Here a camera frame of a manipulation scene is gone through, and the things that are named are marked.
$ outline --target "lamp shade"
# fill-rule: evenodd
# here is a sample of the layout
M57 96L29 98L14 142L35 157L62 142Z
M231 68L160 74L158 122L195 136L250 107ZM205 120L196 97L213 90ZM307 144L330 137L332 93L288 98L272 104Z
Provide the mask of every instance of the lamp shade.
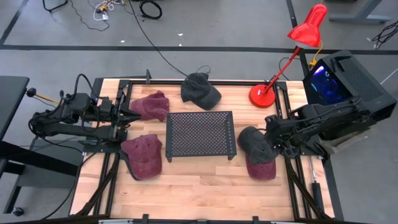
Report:
M318 47L321 41L319 26L327 12L328 9L325 5L314 5L303 24L294 27L287 37L296 41L299 47L304 47L303 45Z

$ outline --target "wooden tabletop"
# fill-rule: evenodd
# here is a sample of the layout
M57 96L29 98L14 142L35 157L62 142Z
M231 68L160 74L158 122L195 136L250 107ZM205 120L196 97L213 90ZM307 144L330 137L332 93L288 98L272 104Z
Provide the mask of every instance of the wooden tabletop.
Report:
M118 79L104 79L101 96L115 100ZM296 109L307 104L302 82L287 82L290 106ZM275 105L266 109L253 106L248 98L251 86L216 88L221 101L212 111L232 111L235 136L247 126L265 128L264 118L275 114ZM192 102L183 103L179 85L134 85L131 100L162 91L170 100L170 112L203 111ZM284 112L283 97L280 94ZM293 220L284 158L276 158L274 180L254 180L248 176L244 152L237 145L232 161L226 156L165 157L166 123L158 120L131 123L128 139L143 134L157 134L162 142L162 174L156 178L135 181L124 161L120 162L113 198L111 218L141 218L149 214L156 219L207 220ZM98 186L104 154L93 156L81 169L71 214L79 211ZM330 194L321 160L313 157L317 180L322 187L326 214L334 217ZM311 193L312 171L308 156L302 156L303 172ZM100 213L104 213L108 190L105 190ZM302 197L296 188L300 216L304 217Z

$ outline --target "gray floor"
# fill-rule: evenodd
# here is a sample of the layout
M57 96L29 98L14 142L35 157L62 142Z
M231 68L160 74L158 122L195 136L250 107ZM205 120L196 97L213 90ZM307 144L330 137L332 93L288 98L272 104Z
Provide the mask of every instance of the gray floor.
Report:
M63 0L48 0L48 5ZM22 0L2 1L0 5L0 32L5 30ZM104 28L102 22L92 18L93 10L86 1L74 0L78 12L90 26ZM293 0L297 20L305 19L316 0ZM365 0L357 3L325 1L329 13L355 13ZM291 30L289 12L285 1L276 0L166 0L159 1L163 17L159 21L145 20L144 30L158 46L221 46L221 47L275 47L293 48L286 35ZM384 0L374 14L398 19L398 2ZM41 1L30 0L9 34L7 45L87 45L87 46L149 46L132 15L122 6L109 13L111 27L104 32L88 30L79 22L70 3L49 14ZM322 24L322 40L326 49L372 50L373 38L383 25L366 26L332 23ZM398 35L381 47L381 50L398 50ZM255 52L164 52L164 56L185 72L194 72L202 65L211 66L211 78L219 79L269 79L278 71L278 61L290 54ZM307 54L311 61L313 55ZM397 67L398 55L357 55L357 59L380 82ZM19 75L30 78L29 87L40 94L58 98L60 90L71 92L75 77L86 74L96 77L143 75L149 69L156 78L181 78L157 52L142 51L69 51L69 50L1 50L2 75ZM298 60L285 74L291 80L301 80L303 73ZM398 96L398 73L384 87ZM88 91L85 83L80 91ZM27 122L33 111L47 106L24 98L5 140L18 145L29 145L33 135ZM368 137L349 149L332 155L341 206L347 221L368 223L395 223L398 214L398 153L394 133L398 112L380 122ZM4 175L0 181L0 206L4 206L9 188L16 177ZM33 220L46 216L65 198L65 188L25 188L17 206L25 208L23 217L0 214L0 222ZM69 200L53 217L68 213Z

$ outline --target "metal mesh tray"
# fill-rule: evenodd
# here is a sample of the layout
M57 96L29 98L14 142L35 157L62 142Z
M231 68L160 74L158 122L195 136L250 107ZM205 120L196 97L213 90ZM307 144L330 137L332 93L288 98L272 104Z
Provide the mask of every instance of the metal mesh tray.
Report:
M169 113L166 158L236 155L232 111Z

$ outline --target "yellow wire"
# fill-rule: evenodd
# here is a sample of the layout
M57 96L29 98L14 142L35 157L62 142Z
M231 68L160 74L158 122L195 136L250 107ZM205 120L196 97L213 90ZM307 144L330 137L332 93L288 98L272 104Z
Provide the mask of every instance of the yellow wire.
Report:
M47 100L47 101L50 101L50 102L53 102L53 103L59 103L59 102L56 101L56 100L47 98L47 97L45 97L45 96L43 96L43 95L40 95L40 94L36 94L36 96L39 97L39 98L41 98L41 99L43 99L43 100Z
M314 61L317 61L317 56L318 56L319 52L320 52L322 49L323 49L323 42L322 42L322 40L321 40L321 48L319 48L319 50L317 51L317 53L313 56L313 60L314 60Z

